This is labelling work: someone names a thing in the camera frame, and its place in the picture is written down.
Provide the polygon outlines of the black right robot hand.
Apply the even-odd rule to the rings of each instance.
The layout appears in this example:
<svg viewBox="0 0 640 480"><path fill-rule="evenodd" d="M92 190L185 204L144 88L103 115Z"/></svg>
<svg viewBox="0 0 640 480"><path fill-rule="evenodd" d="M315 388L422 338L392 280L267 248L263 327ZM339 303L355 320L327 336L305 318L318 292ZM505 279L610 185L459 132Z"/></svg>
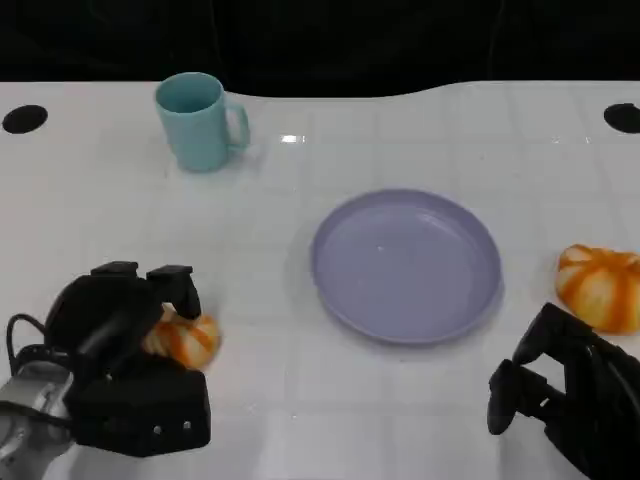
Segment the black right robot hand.
<svg viewBox="0 0 640 480"><path fill-rule="evenodd" d="M489 390L490 434L533 417L588 478L638 478L639 361L565 310L542 307Z"/></svg>

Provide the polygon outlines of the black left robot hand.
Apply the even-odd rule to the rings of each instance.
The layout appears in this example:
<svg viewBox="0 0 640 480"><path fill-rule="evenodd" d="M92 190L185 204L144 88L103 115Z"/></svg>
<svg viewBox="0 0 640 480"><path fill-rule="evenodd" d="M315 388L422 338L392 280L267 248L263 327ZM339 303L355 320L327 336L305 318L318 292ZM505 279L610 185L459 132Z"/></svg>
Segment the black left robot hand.
<svg viewBox="0 0 640 480"><path fill-rule="evenodd" d="M193 268L164 265L140 277L134 261L111 261L68 284L45 321L45 344L69 355L79 381L115 374L142 351L166 303L193 321L202 313Z"/></svg>

